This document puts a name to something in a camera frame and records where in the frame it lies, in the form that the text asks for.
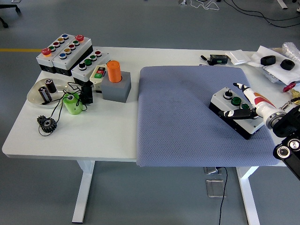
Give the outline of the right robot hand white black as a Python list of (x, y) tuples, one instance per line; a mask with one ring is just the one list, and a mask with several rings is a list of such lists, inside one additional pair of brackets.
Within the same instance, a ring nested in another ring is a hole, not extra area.
[(233, 83), (233, 85), (242, 90), (244, 96), (252, 104), (253, 108), (220, 111), (218, 113), (220, 116), (232, 120), (253, 119), (255, 116), (259, 116), (263, 118), (266, 126), (270, 126), (272, 119), (285, 114), (283, 110), (276, 108), (267, 98), (253, 91), (250, 87), (241, 83)]

